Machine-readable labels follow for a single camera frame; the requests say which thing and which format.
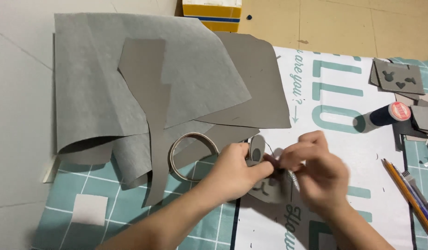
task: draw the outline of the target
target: thread spool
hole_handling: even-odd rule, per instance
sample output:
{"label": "thread spool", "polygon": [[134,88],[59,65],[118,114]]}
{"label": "thread spool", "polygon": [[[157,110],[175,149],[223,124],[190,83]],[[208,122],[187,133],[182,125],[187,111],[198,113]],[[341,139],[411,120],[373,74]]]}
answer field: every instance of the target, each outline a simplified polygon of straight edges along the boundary
{"label": "thread spool", "polygon": [[369,113],[370,121],[377,127],[390,125],[410,119],[411,112],[407,105],[396,101]]}

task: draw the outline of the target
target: right hand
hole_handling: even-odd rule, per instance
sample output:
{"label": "right hand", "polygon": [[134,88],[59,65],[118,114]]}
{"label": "right hand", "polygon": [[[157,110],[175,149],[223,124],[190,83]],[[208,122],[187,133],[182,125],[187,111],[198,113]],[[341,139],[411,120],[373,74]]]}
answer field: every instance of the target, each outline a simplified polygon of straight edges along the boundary
{"label": "right hand", "polygon": [[301,198],[322,218],[349,206],[346,200],[348,169],[339,157],[328,151],[322,131],[301,135],[298,143],[284,149],[278,164],[294,171]]}

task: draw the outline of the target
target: blue stripe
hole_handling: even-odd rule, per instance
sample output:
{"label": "blue stripe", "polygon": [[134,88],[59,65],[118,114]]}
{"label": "blue stripe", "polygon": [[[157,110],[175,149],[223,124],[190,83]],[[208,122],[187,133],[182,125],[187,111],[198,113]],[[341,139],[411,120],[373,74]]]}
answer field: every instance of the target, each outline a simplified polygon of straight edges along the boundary
{"label": "blue stripe", "polygon": [[230,23],[240,22],[240,18],[211,17],[211,16],[185,16],[185,17],[198,18],[200,19],[200,21],[217,21],[217,22],[230,22]]}

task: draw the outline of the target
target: white paper square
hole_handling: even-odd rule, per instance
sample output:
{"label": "white paper square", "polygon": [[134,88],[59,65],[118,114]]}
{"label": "white paper square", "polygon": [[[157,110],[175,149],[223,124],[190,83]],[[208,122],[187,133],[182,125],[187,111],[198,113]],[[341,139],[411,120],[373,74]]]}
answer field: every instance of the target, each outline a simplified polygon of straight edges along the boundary
{"label": "white paper square", "polygon": [[104,225],[106,217],[107,197],[77,194],[73,205],[72,222]]}

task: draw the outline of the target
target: left hand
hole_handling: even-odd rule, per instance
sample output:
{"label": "left hand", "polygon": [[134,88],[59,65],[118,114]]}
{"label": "left hand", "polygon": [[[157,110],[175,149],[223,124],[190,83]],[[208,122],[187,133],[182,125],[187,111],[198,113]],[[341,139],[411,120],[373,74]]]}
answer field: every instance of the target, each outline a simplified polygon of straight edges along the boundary
{"label": "left hand", "polygon": [[222,204],[244,196],[254,185],[273,173],[270,162],[248,167],[244,160],[248,143],[233,143],[222,149],[210,173],[196,186]]}

